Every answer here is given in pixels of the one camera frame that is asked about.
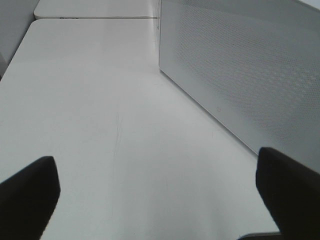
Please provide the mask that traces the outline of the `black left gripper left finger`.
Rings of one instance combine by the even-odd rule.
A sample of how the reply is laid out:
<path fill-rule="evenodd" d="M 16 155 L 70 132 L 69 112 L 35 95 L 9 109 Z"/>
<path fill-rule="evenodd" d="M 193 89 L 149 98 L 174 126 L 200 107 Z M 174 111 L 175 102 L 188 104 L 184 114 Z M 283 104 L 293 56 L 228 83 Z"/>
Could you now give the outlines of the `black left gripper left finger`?
<path fill-rule="evenodd" d="M 0 238 L 39 240 L 61 193 L 55 159 L 43 156 L 0 184 Z"/>

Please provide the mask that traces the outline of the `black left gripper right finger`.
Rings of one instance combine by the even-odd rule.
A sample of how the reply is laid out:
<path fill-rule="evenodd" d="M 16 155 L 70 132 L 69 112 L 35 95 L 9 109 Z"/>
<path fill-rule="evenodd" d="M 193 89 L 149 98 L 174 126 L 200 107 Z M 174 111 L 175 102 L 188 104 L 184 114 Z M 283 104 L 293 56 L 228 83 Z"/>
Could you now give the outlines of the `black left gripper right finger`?
<path fill-rule="evenodd" d="M 258 153 L 257 190 L 285 240 L 320 238 L 320 175 L 271 147 Z"/>

